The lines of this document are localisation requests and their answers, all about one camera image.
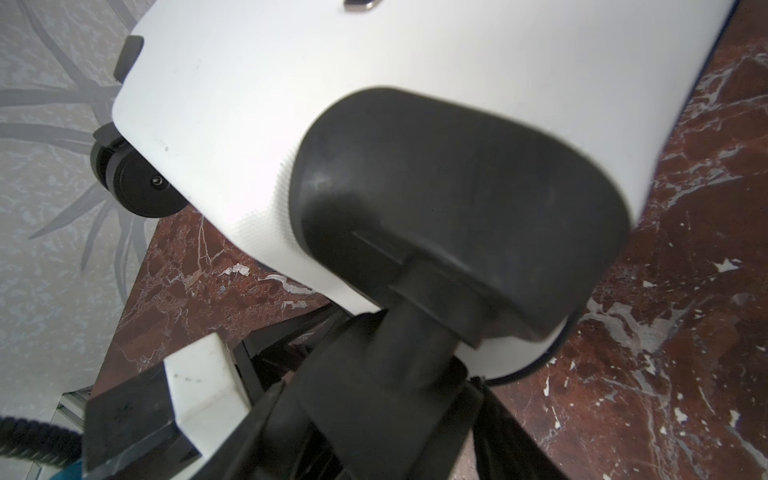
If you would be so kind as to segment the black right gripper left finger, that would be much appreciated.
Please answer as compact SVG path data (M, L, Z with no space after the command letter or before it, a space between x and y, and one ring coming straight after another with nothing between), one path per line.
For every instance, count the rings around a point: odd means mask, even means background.
M257 450L266 423L286 386L272 385L244 417L215 454L192 477L193 480L249 479L256 469Z

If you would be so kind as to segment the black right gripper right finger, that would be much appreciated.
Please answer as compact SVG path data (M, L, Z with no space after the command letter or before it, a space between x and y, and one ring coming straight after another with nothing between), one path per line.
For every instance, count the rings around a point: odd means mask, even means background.
M481 480L565 480L551 461L511 415L487 383L471 383L483 393L483 404L473 426L476 470Z

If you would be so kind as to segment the white hard-shell suitcase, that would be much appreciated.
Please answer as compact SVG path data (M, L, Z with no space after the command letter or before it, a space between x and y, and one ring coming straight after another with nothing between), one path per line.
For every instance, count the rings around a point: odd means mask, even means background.
M229 349L251 409L286 383L249 479L449 477L471 380L566 341L734 7L156 2L95 177L327 299Z

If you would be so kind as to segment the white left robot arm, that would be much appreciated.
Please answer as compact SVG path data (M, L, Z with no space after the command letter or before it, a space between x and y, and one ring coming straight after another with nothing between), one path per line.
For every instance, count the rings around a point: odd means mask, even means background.
M82 455L82 435L63 427L17 417L1 417L1 456L67 467Z

